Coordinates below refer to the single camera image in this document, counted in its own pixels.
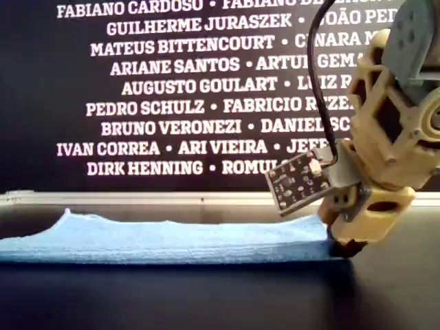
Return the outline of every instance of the wire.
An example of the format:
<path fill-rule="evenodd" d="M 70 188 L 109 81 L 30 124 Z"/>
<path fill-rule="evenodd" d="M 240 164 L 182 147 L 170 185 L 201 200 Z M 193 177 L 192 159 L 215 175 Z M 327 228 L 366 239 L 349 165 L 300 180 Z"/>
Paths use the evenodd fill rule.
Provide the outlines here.
<path fill-rule="evenodd" d="M 319 8 L 318 12 L 316 13 L 316 16 L 313 18 L 313 21 L 311 22 L 309 38 L 307 39 L 307 66 L 309 70 L 311 87 L 313 89 L 313 94 L 316 99 L 316 106 L 318 107 L 318 111 L 322 120 L 322 125 L 324 127 L 325 138 L 329 142 L 330 150 L 333 155 L 333 159 L 330 162 L 322 163 L 322 165 L 324 166 L 330 166 L 335 164 L 338 161 L 339 156 L 338 156 L 338 148 L 336 146 L 335 133 L 333 132 L 333 128 L 330 122 L 329 110 L 327 109 L 327 106 L 325 104 L 325 99 L 322 94 L 320 82 L 316 74 L 314 47 L 315 47 L 316 33 L 318 32 L 321 21 L 324 18 L 327 11 L 334 3 L 335 0 L 326 0 L 323 3 L 323 5 Z"/>

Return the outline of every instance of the blue cloth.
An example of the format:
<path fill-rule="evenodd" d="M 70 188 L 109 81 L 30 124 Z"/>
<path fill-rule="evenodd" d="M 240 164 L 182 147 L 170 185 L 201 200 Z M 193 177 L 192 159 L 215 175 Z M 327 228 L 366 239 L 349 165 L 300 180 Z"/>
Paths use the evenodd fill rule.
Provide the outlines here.
<path fill-rule="evenodd" d="M 114 265 L 284 263 L 330 259 L 318 216 L 283 223 L 119 222 L 66 210 L 50 229 L 0 240 L 0 262 Z"/>

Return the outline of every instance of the black wall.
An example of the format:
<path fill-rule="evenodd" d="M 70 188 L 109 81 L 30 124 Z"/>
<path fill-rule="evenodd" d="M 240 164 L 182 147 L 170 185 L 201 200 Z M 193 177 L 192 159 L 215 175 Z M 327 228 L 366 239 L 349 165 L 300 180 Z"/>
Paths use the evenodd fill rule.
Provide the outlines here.
<path fill-rule="evenodd" d="M 319 7 L 310 0 L 297 0 L 295 5 L 284 5 L 259 8 L 259 3 L 277 3 L 281 1 L 252 1 L 250 8 L 224 9 L 227 3 L 217 0 L 215 6 L 210 1 L 180 0 L 178 3 L 204 2 L 202 10 L 159 12 L 146 14 L 129 14 L 129 1 L 125 1 L 125 13 L 119 16 L 89 16 L 65 17 L 68 10 L 58 12 L 57 1 L 5 0 L 0 3 L 0 139 L 1 139 L 1 176 L 2 190 L 32 189 L 40 191 L 238 191 L 266 190 L 262 174 L 223 174 L 227 171 L 224 161 L 240 160 L 273 160 L 281 161 L 290 158 L 294 153 L 287 147 L 294 143 L 302 149 L 314 147 L 317 139 L 324 137 L 323 132 L 312 127 L 319 117 L 316 110 L 307 110 L 307 100 L 312 99 L 310 89 L 302 89 L 301 76 L 307 78 L 307 69 L 301 68 L 264 68 L 261 64 L 269 63 L 268 56 L 295 56 L 293 64 L 305 63 L 305 47 L 297 44 L 296 40 L 305 42 L 305 34 L 309 24 Z M 246 4 L 249 1 L 235 1 Z M 157 1 L 144 1 L 144 5 L 152 8 Z M 370 1 L 358 3 L 354 0 L 339 1 L 333 8 L 337 14 L 339 25 L 324 24 L 320 30 L 328 44 L 317 47 L 316 54 L 323 60 L 333 56 L 334 64 L 343 67 L 318 67 L 320 75 L 327 76 L 327 83 L 332 89 L 325 89 L 324 94 L 332 99 L 331 116 L 335 122 L 341 123 L 342 130 L 337 130 L 339 138 L 348 137 L 348 118 L 353 111 L 348 109 L 344 99 L 335 103 L 338 96 L 345 93 L 344 83 L 347 75 L 353 72 L 350 56 L 354 59 L 362 53 L 368 43 L 368 32 L 387 28 L 391 25 L 390 17 L 402 3 L 396 1 Z M 209 24 L 212 17 L 223 17 L 225 20 L 255 20 L 260 16 L 259 28 L 240 30 L 202 30 L 196 32 L 145 33 L 124 36 L 112 36 L 107 33 L 109 23 L 200 18 L 201 26 Z M 267 27 L 291 23 L 291 27 Z M 343 39 L 343 33 L 348 33 L 348 39 Z M 266 36 L 265 49 L 240 49 L 237 51 L 189 52 L 188 50 L 175 53 L 158 52 L 158 40 L 199 39 L 230 37 L 232 40 L 240 36 Z M 93 43 L 115 42 L 147 42 L 152 52 L 143 55 L 92 56 Z M 208 67 L 207 71 L 198 73 L 177 73 L 182 63 L 198 61 L 202 58 L 224 58 L 236 71 L 217 71 L 216 65 Z M 160 74 L 140 74 L 132 76 L 111 76 L 114 63 L 132 61 L 169 60 L 170 71 Z M 218 78 L 239 78 L 241 83 L 249 77 L 273 77 L 277 80 L 271 90 L 266 91 L 236 91 L 236 92 L 202 92 L 199 84 L 202 79 L 212 81 Z M 149 95 L 123 95 L 124 84 L 133 81 L 147 80 L 193 80 L 197 86 L 195 93 L 152 93 Z M 285 86 L 288 80 L 290 87 Z M 255 98 L 295 98 L 294 108 L 289 111 L 272 112 L 229 112 L 224 99 Z M 194 100 L 203 102 L 203 113 L 184 113 L 168 115 L 151 115 L 142 112 L 142 103 L 158 100 L 189 100 L 194 110 L 197 105 Z M 87 103 L 94 102 L 134 102 L 137 104 L 135 115 L 96 116 L 87 115 Z M 284 118 L 294 118 L 302 122 L 303 130 L 284 133 L 268 133 L 262 131 L 261 120 L 275 122 Z M 178 135 L 161 131 L 165 127 L 178 127 L 178 123 L 170 121 L 229 120 L 234 126 L 226 123 L 225 131 L 218 134 Z M 153 135 L 102 136 L 103 122 L 150 122 L 148 127 L 156 127 Z M 236 123 L 240 122 L 241 130 Z M 179 155 L 182 141 L 206 141 L 206 153 L 199 155 Z M 219 140 L 262 140 L 260 151 L 267 153 L 216 154 L 210 148 L 210 141 Z M 66 148 L 61 150 L 57 144 L 93 143 L 93 155 L 66 156 Z M 160 155 L 131 155 L 109 156 L 98 155 L 99 142 L 148 142 L 151 146 L 157 143 Z M 149 162 L 201 162 L 202 169 L 193 175 L 132 175 L 129 173 L 129 162 L 144 163 L 148 168 Z M 123 162 L 121 175 L 88 175 L 87 163 L 90 162 Z"/>

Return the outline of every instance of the black table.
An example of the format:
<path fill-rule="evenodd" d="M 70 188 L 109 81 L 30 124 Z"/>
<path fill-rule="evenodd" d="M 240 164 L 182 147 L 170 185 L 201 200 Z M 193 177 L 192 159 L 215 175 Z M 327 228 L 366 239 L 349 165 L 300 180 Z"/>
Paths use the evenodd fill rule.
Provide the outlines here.
<path fill-rule="evenodd" d="M 259 221 L 272 212 L 264 207 L 184 208 L 164 213 L 146 206 L 76 206 L 73 211 L 95 210 L 129 221 L 144 219 L 146 210 L 154 219 L 176 219 L 171 218 L 176 212 L 182 221 L 202 222 Z M 56 206 L 3 208 L 0 231 L 40 230 L 62 211 Z M 439 214 L 440 208 L 413 208 L 384 242 L 368 246 L 351 262 L 0 265 L 0 329 L 440 329 Z"/>

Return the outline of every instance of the blue towel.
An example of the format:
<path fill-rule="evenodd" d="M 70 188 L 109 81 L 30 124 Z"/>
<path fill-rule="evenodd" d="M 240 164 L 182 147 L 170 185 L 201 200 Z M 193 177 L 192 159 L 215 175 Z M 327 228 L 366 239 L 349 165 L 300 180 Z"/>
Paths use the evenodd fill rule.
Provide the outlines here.
<path fill-rule="evenodd" d="M 0 262 L 218 265 L 328 260 L 316 215 L 283 223 L 119 222 L 66 210 L 50 229 L 0 240 Z"/>

